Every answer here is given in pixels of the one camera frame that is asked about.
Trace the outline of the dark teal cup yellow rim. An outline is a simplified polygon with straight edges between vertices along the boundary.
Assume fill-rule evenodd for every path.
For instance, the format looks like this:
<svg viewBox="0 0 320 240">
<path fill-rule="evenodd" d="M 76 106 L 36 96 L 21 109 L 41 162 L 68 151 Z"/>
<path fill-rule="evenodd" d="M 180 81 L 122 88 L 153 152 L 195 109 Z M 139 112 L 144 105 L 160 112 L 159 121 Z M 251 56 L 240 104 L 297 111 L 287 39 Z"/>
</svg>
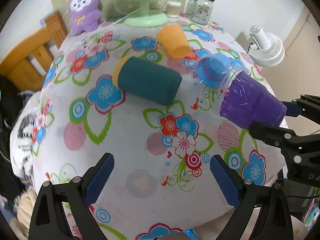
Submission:
<svg viewBox="0 0 320 240">
<path fill-rule="evenodd" d="M 115 66 L 112 82 L 127 93 L 167 106 L 173 103 L 182 76 L 160 64 L 126 56 Z"/>
</svg>

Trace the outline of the white floor fan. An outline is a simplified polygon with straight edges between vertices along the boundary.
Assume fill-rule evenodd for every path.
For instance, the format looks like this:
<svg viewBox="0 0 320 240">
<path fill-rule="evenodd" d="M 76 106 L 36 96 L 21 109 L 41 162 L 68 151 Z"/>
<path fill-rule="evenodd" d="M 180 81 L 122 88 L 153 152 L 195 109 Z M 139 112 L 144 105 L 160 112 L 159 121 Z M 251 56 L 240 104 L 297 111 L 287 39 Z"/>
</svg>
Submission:
<svg viewBox="0 0 320 240">
<path fill-rule="evenodd" d="M 248 53 L 255 64 L 263 68 L 272 68 L 283 61 L 285 48 L 277 35 L 264 32 L 259 25 L 251 26 L 248 32 L 256 46 L 249 49 Z"/>
</svg>

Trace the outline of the black clothes pile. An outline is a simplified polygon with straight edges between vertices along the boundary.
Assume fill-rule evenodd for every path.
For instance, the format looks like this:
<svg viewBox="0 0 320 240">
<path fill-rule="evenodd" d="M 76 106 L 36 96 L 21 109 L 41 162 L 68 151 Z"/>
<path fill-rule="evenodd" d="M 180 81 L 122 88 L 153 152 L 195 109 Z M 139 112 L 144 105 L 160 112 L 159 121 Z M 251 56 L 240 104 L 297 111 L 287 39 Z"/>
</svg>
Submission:
<svg viewBox="0 0 320 240">
<path fill-rule="evenodd" d="M 14 175 L 10 162 L 10 135 L 23 108 L 19 90 L 1 76 L 1 196 L 12 202 L 25 190 L 20 178 Z"/>
</svg>

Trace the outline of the glass mason jar mug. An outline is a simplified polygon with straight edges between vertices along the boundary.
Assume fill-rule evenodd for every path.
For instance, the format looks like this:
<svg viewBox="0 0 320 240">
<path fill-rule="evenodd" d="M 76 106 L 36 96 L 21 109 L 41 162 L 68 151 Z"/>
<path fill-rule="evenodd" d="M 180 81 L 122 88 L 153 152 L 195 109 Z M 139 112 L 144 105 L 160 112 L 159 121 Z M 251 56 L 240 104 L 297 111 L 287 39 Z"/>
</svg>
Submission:
<svg viewBox="0 0 320 240">
<path fill-rule="evenodd" d="M 185 14 L 195 23 L 206 25 L 213 11 L 215 0 L 189 0 Z"/>
</svg>

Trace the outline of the orange plastic cup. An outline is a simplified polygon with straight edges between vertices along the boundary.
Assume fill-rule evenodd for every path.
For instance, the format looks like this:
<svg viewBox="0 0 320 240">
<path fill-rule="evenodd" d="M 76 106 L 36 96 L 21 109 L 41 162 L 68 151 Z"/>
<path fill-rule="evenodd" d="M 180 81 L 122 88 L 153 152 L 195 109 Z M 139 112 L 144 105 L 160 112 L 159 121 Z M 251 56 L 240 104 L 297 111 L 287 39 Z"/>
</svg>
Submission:
<svg viewBox="0 0 320 240">
<path fill-rule="evenodd" d="M 167 24 L 160 27 L 158 41 L 172 59 L 183 59 L 192 49 L 180 25 Z"/>
</svg>

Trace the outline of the blue plastic cup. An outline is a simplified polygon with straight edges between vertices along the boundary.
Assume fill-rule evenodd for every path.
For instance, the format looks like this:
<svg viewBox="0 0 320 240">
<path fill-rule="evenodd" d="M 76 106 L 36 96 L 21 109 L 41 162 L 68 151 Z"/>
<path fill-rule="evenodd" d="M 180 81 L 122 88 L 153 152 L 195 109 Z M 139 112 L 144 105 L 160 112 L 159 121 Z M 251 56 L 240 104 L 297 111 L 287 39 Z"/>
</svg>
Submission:
<svg viewBox="0 0 320 240">
<path fill-rule="evenodd" d="M 219 88 L 230 71 L 231 60 L 221 53 L 204 55 L 195 62 L 198 81 L 209 88 Z"/>
</svg>

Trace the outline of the wooden chair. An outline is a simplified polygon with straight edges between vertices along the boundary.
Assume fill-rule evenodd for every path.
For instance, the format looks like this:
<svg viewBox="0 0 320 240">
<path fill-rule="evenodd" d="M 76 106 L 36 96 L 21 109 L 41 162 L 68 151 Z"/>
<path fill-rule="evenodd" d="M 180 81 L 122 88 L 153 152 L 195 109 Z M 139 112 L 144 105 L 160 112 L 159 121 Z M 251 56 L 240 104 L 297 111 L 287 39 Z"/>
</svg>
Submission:
<svg viewBox="0 0 320 240">
<path fill-rule="evenodd" d="M 49 43 L 53 42 L 60 48 L 68 34 L 59 11 L 46 17 L 44 22 L 45 27 L 20 42 L 1 62 L 1 76 L 7 77 L 20 91 L 42 89 L 45 76 L 31 60 L 35 59 L 47 72 L 54 59 Z"/>
</svg>

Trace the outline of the cotton swab container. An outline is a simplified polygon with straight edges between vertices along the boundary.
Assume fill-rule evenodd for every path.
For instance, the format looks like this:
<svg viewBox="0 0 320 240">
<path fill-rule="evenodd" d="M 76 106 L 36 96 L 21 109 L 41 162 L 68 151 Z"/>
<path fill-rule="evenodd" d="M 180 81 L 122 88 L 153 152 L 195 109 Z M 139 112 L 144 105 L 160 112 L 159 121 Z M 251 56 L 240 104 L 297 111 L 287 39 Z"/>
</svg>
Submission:
<svg viewBox="0 0 320 240">
<path fill-rule="evenodd" d="M 182 3 L 178 1 L 168 1 L 166 15 L 170 18 L 177 18 L 181 13 Z"/>
</svg>

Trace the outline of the purple plastic cup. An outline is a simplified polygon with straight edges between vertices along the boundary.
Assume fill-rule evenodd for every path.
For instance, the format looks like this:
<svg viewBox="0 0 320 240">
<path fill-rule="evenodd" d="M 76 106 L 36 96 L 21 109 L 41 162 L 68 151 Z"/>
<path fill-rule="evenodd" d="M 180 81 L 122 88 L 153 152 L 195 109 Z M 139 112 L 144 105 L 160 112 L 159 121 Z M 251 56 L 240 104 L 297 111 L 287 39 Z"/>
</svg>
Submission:
<svg viewBox="0 0 320 240">
<path fill-rule="evenodd" d="M 254 122 L 280 126 L 287 110 L 262 83 L 243 70 L 226 75 L 216 99 L 219 116 L 246 130 Z"/>
</svg>

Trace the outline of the floral tablecloth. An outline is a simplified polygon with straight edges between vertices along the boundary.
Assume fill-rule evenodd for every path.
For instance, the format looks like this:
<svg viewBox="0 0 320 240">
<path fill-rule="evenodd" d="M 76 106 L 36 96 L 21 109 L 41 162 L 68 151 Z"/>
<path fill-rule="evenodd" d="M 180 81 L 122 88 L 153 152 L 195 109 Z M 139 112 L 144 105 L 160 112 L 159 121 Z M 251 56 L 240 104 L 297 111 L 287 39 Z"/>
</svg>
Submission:
<svg viewBox="0 0 320 240">
<path fill-rule="evenodd" d="M 67 183 L 112 153 L 114 171 L 91 206 L 109 239 L 172 235 L 228 212 L 209 168 L 215 154 L 257 185 L 268 183 L 285 164 L 278 148 L 218 118 L 216 90 L 197 79 L 196 60 L 221 53 L 265 84 L 244 49 L 215 22 L 200 26 L 182 16 L 176 24 L 192 48 L 180 60 L 167 57 L 156 28 L 102 23 L 94 32 L 68 35 L 38 90 L 33 187 L 39 191 L 46 180 Z M 126 56 L 180 73 L 172 104 L 162 106 L 113 85 L 114 68 Z"/>
</svg>

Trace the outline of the purple plush bunny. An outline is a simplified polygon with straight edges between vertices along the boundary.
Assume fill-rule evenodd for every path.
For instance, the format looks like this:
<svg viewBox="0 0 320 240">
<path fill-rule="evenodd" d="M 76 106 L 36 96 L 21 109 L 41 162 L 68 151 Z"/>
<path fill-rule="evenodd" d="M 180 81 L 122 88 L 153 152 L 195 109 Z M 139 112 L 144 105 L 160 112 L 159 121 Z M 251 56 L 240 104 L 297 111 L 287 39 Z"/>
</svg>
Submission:
<svg viewBox="0 0 320 240">
<path fill-rule="evenodd" d="M 69 0 L 68 12 L 73 36 L 97 29 L 101 17 L 100 0 Z"/>
</svg>

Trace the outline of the beige cloth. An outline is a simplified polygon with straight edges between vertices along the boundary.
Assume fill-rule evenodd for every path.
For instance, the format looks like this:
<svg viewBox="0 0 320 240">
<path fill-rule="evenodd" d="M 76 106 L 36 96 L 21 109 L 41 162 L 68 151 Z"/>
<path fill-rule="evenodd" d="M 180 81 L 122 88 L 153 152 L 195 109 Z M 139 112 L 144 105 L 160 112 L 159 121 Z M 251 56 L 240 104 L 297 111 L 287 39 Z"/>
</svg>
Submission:
<svg viewBox="0 0 320 240">
<path fill-rule="evenodd" d="M 30 221 L 36 202 L 36 193 L 32 186 L 14 200 L 15 216 L 9 225 L 18 239 L 28 240 Z"/>
</svg>

